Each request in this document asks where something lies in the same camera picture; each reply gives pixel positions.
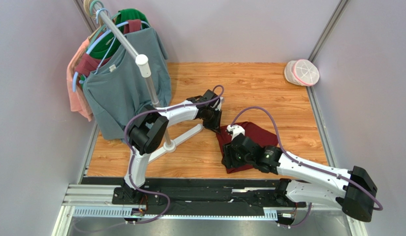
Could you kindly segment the dark red cloth napkin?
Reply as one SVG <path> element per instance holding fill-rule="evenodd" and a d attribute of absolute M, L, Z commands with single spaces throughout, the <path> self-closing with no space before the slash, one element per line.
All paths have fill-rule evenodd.
<path fill-rule="evenodd" d="M 278 139 L 276 134 L 269 132 L 261 128 L 260 126 L 252 122 L 239 122 L 237 125 L 245 129 L 245 135 L 250 137 L 254 142 L 258 143 L 260 146 L 277 146 Z M 222 165 L 226 168 L 227 174 L 242 172 L 246 170 L 253 169 L 251 165 L 238 165 L 238 167 L 232 167 L 230 164 L 226 164 L 226 158 L 223 153 L 223 145 L 231 142 L 231 136 L 227 133 L 227 125 L 220 127 L 220 133 L 216 133 L 216 138 L 219 143 L 219 148 L 222 154 Z"/>

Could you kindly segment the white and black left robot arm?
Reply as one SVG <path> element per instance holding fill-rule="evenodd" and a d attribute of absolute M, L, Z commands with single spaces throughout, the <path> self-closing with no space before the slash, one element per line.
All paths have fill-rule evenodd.
<path fill-rule="evenodd" d="M 220 131 L 221 106 L 224 98 L 212 90 L 203 96 L 190 97 L 182 103 L 154 108 L 145 106 L 125 127 L 125 140 L 130 148 L 130 160 L 122 185 L 125 194 L 135 198 L 139 188 L 145 183 L 148 164 L 176 150 L 177 146 L 189 140 L 204 128 Z M 184 121 L 200 119 L 196 125 L 170 143 L 163 143 L 167 128 Z"/>

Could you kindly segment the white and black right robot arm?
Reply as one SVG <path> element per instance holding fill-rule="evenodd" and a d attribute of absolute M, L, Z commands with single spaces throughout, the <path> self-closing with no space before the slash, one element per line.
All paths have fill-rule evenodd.
<path fill-rule="evenodd" d="M 276 191 L 291 202 L 310 202 L 339 208 L 351 218 L 371 222 L 375 210 L 377 186 L 362 167 L 351 170 L 317 164 L 277 146 L 260 146 L 239 134 L 223 145 L 223 156 L 233 166 L 251 165 L 263 173 L 294 177 L 282 180 Z"/>

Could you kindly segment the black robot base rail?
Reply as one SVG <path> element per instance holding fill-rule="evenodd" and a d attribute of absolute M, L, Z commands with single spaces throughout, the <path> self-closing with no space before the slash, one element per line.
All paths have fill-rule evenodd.
<path fill-rule="evenodd" d="M 291 224 L 294 212 L 335 211 L 324 204 L 292 202 L 277 179 L 149 178 L 140 190 L 121 177 L 85 177 L 91 195 L 81 216 L 124 219 L 129 224 L 158 219 L 267 220 Z"/>

